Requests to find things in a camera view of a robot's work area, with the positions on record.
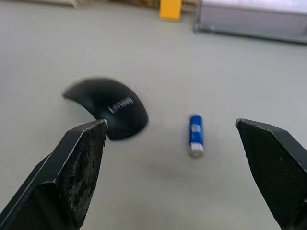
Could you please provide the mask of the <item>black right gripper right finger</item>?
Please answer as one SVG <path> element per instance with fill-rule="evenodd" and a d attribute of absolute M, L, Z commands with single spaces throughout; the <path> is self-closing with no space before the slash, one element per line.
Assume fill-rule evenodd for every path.
<path fill-rule="evenodd" d="M 307 228 L 307 150 L 286 130 L 237 119 L 253 179 L 283 230 Z"/>

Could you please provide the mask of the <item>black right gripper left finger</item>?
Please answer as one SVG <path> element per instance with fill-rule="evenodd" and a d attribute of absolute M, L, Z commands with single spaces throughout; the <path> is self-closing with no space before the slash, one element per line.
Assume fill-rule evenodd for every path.
<path fill-rule="evenodd" d="M 96 188 L 107 128 L 102 119 L 67 131 L 1 212 L 0 228 L 79 230 Z"/>

